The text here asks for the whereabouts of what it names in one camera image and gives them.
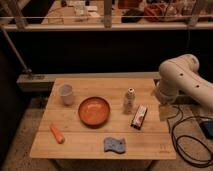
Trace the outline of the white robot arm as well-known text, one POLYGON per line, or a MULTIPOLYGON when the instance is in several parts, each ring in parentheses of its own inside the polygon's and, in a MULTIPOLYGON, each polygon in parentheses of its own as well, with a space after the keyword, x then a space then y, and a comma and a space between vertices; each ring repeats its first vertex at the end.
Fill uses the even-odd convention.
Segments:
POLYGON ((192 54, 168 59, 159 66, 161 76, 154 95, 161 104, 173 103, 178 91, 190 96, 213 113, 213 83, 197 74, 199 61, 192 54))

